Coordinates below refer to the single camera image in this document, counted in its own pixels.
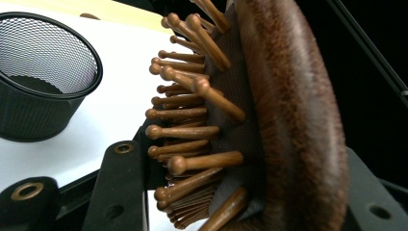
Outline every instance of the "hairbrush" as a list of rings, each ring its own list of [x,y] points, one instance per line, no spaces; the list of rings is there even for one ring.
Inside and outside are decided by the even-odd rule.
[[[318,45],[293,0],[235,0],[162,20],[190,54],[159,51],[148,156],[167,168],[157,207],[184,229],[340,230],[344,132]]]

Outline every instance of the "mesh cup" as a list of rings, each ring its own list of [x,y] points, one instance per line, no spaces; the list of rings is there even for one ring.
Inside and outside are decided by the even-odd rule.
[[[74,30],[33,13],[0,13],[0,137],[56,136],[101,80],[98,54]]]

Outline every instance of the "metal hole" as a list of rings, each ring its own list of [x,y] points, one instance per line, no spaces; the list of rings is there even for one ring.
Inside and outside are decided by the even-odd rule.
[[[371,205],[369,210],[372,214],[376,215],[379,218],[389,219],[391,218],[391,214],[381,206],[378,205]]]
[[[44,185],[40,182],[29,182],[17,187],[12,193],[12,200],[26,200],[38,195]]]
[[[133,145],[130,143],[123,143],[115,147],[115,153],[124,154],[133,150]]]
[[[119,217],[121,214],[123,214],[123,211],[125,209],[121,205],[113,205],[109,207],[106,212],[105,212],[105,218],[106,219],[114,219]]]

